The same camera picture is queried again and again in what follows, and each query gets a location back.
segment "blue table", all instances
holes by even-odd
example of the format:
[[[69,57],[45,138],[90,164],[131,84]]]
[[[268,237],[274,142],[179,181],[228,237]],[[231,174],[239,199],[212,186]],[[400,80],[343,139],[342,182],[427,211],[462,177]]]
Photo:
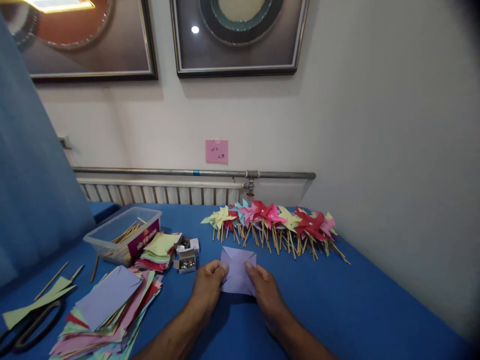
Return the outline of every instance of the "blue table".
[[[217,211],[217,206],[139,204],[136,206],[163,212],[161,227],[199,238],[198,261],[205,264],[219,259],[222,245],[235,245],[232,236],[223,244],[212,241],[212,228],[200,221]],[[123,212],[131,205],[120,210]],[[322,343],[340,359],[463,359],[472,348],[442,320],[433,315],[392,279],[339,238],[339,249],[351,265],[338,256],[320,256],[313,262],[309,255],[294,260],[286,252],[270,254],[250,240],[246,249],[257,253],[257,262],[275,276],[285,302]],[[49,266],[15,288],[0,303],[0,311],[28,305],[58,269],[69,261],[63,275],[69,277],[78,266],[85,269],[75,280],[76,291],[67,298],[67,309],[91,289],[90,277],[95,252],[79,240],[52,259]],[[97,282],[115,265],[100,261]],[[162,291],[151,304],[133,347],[136,354],[182,309],[187,302],[196,273],[179,275],[167,271]],[[53,331],[25,358],[47,359],[65,322]],[[249,296],[220,295],[209,325],[200,335],[192,358],[203,359],[285,359],[286,355],[265,329],[255,300]],[[6,359],[19,359],[9,354]]]
[[[90,211],[93,214],[93,218],[95,222],[98,224],[99,222],[105,220],[110,215],[115,214],[118,210],[121,209],[121,206],[115,202],[88,202],[90,206]]]

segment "framed picture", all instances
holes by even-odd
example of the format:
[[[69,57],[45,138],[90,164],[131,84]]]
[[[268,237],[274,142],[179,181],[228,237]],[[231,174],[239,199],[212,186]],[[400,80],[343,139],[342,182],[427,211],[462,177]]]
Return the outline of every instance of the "framed picture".
[[[147,1],[89,2],[58,12],[24,1],[0,5],[33,81],[158,79]]]
[[[170,0],[179,78],[294,74],[309,0]]]

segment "black scissors handle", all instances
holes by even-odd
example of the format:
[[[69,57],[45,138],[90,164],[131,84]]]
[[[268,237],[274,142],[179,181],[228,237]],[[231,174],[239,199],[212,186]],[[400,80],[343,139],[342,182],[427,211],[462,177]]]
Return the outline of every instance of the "black scissors handle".
[[[2,344],[5,339],[9,336],[10,330],[5,330],[2,335],[0,335],[0,344]],[[4,345],[2,348],[0,348],[0,358],[3,358],[5,355],[7,355],[15,346],[15,343],[17,340],[20,338],[21,334],[17,333],[15,337],[13,337],[6,345]]]
[[[32,339],[29,340],[30,336],[39,328],[39,326],[45,321],[47,316],[56,309],[56,313],[50,322]],[[41,308],[39,312],[32,315],[32,321],[30,326],[26,326],[25,331],[19,333],[20,336],[16,336],[17,341],[14,343],[13,348],[11,349],[12,353],[21,354],[33,348],[38,344],[59,322],[62,314],[65,310],[65,299],[60,298],[59,300],[52,302],[49,305]]]

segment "clear plastic container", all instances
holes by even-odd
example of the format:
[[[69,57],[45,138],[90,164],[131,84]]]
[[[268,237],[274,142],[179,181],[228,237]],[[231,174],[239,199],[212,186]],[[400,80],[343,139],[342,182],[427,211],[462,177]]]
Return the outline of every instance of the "clear plastic container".
[[[162,212],[158,210],[132,207],[89,232],[83,241],[90,243],[99,257],[129,267],[145,245],[160,232],[160,216]],[[134,224],[140,224],[140,227],[121,243],[113,242]]]

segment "person's left hand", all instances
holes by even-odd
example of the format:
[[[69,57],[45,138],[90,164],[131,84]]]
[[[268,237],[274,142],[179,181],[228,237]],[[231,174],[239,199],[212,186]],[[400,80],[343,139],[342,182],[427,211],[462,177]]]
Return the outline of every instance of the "person's left hand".
[[[220,285],[228,271],[228,264],[220,266],[220,260],[213,260],[198,269],[188,306],[203,314],[206,322],[219,301]]]

